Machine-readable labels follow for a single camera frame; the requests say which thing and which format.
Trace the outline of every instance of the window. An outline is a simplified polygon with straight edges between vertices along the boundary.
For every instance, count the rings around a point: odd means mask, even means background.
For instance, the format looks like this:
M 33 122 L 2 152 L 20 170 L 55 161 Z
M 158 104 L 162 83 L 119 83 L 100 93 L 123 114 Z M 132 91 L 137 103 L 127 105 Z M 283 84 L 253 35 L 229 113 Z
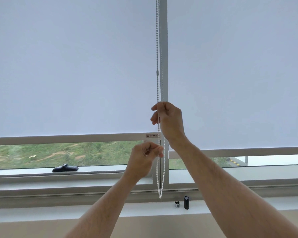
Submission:
M 259 195 L 298 195 L 298 0 L 159 5 L 158 84 L 188 138 Z M 91 204 L 135 144 L 159 142 L 155 14 L 155 0 L 0 0 L 0 208 Z M 63 163 L 79 170 L 52 172 Z M 129 202 L 159 201 L 156 164 Z M 202 199 L 167 144 L 163 199 L 183 195 Z

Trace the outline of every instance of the person's right arm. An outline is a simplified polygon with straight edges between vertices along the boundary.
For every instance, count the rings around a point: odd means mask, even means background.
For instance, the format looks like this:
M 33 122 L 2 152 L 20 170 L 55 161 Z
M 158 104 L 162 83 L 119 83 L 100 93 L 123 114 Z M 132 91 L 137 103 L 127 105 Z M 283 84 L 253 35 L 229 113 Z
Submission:
M 226 237 L 298 237 L 294 224 L 191 144 L 184 134 L 180 109 L 160 102 L 152 110 L 157 110 L 152 124 L 157 124 L 159 113 L 163 135 L 182 158 Z

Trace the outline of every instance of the black window latch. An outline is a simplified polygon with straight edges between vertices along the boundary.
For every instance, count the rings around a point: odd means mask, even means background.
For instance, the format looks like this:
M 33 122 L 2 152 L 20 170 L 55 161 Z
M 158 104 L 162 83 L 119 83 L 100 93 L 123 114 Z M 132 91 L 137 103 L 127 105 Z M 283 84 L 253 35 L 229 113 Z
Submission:
M 68 164 L 63 164 L 62 166 L 55 167 L 52 172 L 66 172 L 66 171 L 77 171 L 77 166 L 71 166 Z

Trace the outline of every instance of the green vegetation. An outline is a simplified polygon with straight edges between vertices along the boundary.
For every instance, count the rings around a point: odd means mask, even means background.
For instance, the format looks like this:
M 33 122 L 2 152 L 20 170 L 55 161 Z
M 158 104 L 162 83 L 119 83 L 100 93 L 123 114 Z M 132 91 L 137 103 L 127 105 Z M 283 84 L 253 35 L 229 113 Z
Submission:
M 132 148 L 141 142 L 1 145 L 0 169 L 127 164 Z M 227 157 L 212 159 L 221 167 L 230 166 Z M 181 159 L 171 159 L 169 169 L 185 169 L 185 165 Z

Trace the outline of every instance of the black cylindrical object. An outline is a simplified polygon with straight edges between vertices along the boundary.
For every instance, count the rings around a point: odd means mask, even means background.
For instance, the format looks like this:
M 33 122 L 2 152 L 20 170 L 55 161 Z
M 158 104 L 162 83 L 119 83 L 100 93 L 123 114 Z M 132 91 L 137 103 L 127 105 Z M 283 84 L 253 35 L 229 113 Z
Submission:
M 186 210 L 189 209 L 189 203 L 190 203 L 190 198 L 189 198 L 189 196 L 184 196 L 184 208 L 185 208 Z

